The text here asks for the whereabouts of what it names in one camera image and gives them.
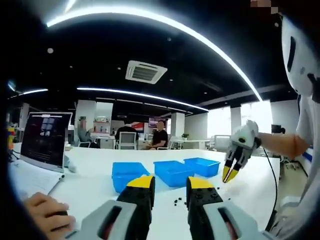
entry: desk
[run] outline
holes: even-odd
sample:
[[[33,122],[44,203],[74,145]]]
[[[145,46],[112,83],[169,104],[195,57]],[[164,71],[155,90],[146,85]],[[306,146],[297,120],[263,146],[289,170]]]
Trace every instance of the desk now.
[[[207,147],[206,147],[206,143],[209,143],[210,140],[208,139],[205,139],[205,140],[182,140],[182,139],[174,139],[172,140],[172,142],[174,143],[182,143],[183,146],[184,146],[184,149],[193,149],[194,145],[196,145],[196,149],[201,149],[201,150],[206,150]]]
[[[76,218],[76,228],[92,211],[109,199],[118,195],[111,179],[113,162],[141,162],[151,173],[154,173],[154,161],[177,160],[202,157],[220,161],[217,176],[208,180],[215,187],[223,200],[233,201],[238,207],[250,214],[258,223],[259,230],[264,230],[271,216],[275,202],[275,182],[269,163],[265,157],[252,156],[244,169],[230,183],[222,182],[222,171],[225,153],[199,150],[113,150],[73,147],[65,152],[77,167],[77,173],[66,169],[62,182],[51,192],[51,196],[60,202],[68,203],[69,215]],[[277,180],[280,174],[278,158],[270,158]],[[182,201],[174,206],[174,200]],[[155,200],[152,210],[152,223],[148,240],[192,240],[187,222],[188,211],[186,188],[168,187],[161,179],[155,178]]]

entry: blue bin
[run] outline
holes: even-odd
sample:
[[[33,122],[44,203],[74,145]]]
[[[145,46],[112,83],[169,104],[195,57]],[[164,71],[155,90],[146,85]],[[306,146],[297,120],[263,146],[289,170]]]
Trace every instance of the blue bin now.
[[[190,166],[178,161],[155,161],[154,173],[169,187],[184,187],[187,177],[195,175]]]
[[[191,166],[196,174],[204,177],[213,177],[218,174],[219,161],[208,160],[201,157],[184,159],[184,163]]]
[[[129,182],[142,175],[150,175],[140,162],[114,162],[112,165],[112,181],[117,193],[121,193]]]

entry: black ceiling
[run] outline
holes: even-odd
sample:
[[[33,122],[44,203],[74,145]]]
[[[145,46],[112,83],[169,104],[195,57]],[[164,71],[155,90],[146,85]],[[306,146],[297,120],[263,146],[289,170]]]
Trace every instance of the black ceiling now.
[[[283,85],[261,94],[271,101],[296,98],[290,91],[281,51],[281,19],[268,8],[230,8],[223,1],[155,1],[155,10],[189,26],[215,43],[248,76],[256,88]],[[121,14],[79,17],[52,28],[35,1],[10,4],[8,68],[20,92],[49,91],[12,98],[33,107],[74,109],[77,99],[111,98],[161,105],[200,113],[176,103],[109,92],[78,91],[77,87],[119,89],[169,98],[192,105],[250,90],[240,75],[217,53],[192,36],[147,18]],[[130,60],[163,66],[168,71],[156,84],[125,79]],[[256,101],[254,95],[203,106],[213,109]],[[114,114],[160,116],[171,112],[156,106],[116,101]]]

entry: ceiling air conditioner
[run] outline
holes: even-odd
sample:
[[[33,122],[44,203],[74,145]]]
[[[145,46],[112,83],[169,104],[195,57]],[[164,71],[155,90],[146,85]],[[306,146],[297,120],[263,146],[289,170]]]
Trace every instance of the ceiling air conditioner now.
[[[130,60],[126,69],[125,79],[156,84],[167,70],[167,68],[162,66]]]

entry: person's hand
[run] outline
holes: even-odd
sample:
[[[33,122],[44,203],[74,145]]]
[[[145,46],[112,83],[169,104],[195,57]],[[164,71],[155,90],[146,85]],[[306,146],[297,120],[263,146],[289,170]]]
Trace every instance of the person's hand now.
[[[67,211],[69,206],[65,203],[57,202],[50,196],[37,192],[24,200],[23,205],[29,212],[34,223],[49,240],[61,239],[66,232],[71,231],[73,228],[75,222],[73,216],[52,215],[56,212]],[[51,231],[65,225],[68,225],[68,227]]]

